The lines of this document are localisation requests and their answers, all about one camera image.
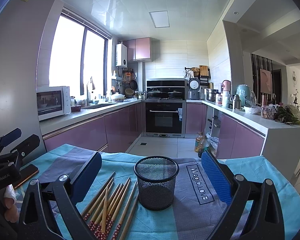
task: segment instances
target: doorway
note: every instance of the doorway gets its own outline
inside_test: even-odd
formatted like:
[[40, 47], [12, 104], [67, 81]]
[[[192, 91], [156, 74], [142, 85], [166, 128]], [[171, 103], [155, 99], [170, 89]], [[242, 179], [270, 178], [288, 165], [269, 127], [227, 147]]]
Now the doorway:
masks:
[[282, 102], [282, 78], [281, 69], [273, 70], [273, 93], [275, 94], [276, 104]]

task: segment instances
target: teal appliance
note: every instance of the teal appliance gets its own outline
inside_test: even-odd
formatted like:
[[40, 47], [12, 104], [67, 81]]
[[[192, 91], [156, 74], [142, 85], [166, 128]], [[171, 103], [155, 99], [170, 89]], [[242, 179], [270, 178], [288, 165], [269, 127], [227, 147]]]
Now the teal appliance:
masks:
[[241, 106], [255, 106], [256, 105], [256, 95], [251, 90], [248, 85], [241, 84], [237, 87], [237, 95], [239, 95], [241, 100]]

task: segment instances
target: screw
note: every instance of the screw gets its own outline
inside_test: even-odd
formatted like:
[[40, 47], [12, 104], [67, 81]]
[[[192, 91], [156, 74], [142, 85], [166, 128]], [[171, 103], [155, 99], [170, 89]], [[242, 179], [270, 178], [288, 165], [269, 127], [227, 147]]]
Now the screw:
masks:
[[61, 175], [60, 177], [59, 177], [59, 180], [60, 181], [65, 181], [65, 180], [67, 180], [68, 179], [68, 176], [67, 175]]
[[244, 177], [241, 175], [241, 174], [237, 174], [235, 176], [235, 179], [238, 180], [238, 181], [243, 181], [244, 180]]
[[273, 184], [273, 181], [271, 179], [266, 179], [266, 184], [268, 184], [269, 186], [271, 186]]
[[38, 181], [37, 179], [32, 179], [32, 180], [30, 181], [30, 185], [33, 186], [33, 185], [37, 184], [37, 181]]

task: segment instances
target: square ceiling light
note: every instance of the square ceiling light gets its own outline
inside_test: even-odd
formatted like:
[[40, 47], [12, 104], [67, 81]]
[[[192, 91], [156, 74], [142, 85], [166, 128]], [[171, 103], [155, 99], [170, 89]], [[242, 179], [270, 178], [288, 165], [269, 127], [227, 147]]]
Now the square ceiling light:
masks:
[[170, 27], [168, 11], [149, 12], [155, 28]]

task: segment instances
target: water heater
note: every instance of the water heater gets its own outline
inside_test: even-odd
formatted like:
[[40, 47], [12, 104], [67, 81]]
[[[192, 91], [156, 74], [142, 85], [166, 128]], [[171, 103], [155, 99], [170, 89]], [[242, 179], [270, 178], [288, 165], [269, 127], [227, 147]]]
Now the water heater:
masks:
[[128, 49], [122, 43], [115, 47], [115, 65], [117, 67], [127, 67], [127, 53]]

